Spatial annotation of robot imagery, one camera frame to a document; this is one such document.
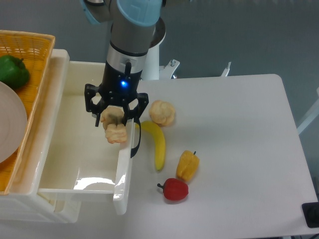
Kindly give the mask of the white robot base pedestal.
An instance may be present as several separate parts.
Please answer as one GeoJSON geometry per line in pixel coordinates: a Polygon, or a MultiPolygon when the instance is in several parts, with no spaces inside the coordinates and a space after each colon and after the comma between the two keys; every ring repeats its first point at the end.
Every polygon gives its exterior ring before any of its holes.
{"type": "Polygon", "coordinates": [[[166,27],[162,18],[156,23],[153,39],[147,53],[145,66],[142,71],[142,80],[168,80],[176,79],[175,71],[180,65],[180,62],[171,59],[166,66],[160,65],[160,45],[166,36],[166,27]]]}

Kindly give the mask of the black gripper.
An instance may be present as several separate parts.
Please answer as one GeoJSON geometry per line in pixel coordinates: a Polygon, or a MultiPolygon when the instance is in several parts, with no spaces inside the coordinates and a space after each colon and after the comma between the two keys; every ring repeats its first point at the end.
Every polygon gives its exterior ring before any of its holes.
{"type": "Polygon", "coordinates": [[[149,103],[147,93],[137,92],[141,74],[133,72],[130,60],[125,62],[123,71],[118,71],[107,63],[102,83],[99,86],[85,85],[85,107],[87,112],[95,115],[95,127],[99,126],[101,112],[108,106],[118,106],[123,109],[124,126],[130,119],[135,121],[140,119],[149,103]]]}

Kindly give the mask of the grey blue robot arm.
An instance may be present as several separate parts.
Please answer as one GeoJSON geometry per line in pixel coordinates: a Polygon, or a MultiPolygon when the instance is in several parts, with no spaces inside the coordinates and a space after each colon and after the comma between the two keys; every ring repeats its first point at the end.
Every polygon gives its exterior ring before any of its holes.
{"type": "Polygon", "coordinates": [[[103,79],[100,85],[86,84],[86,111],[102,122],[109,106],[124,111],[121,123],[139,121],[149,103],[146,93],[138,93],[147,53],[160,40],[163,20],[160,11],[171,0],[82,0],[83,11],[91,24],[110,21],[111,38],[103,79]]]}

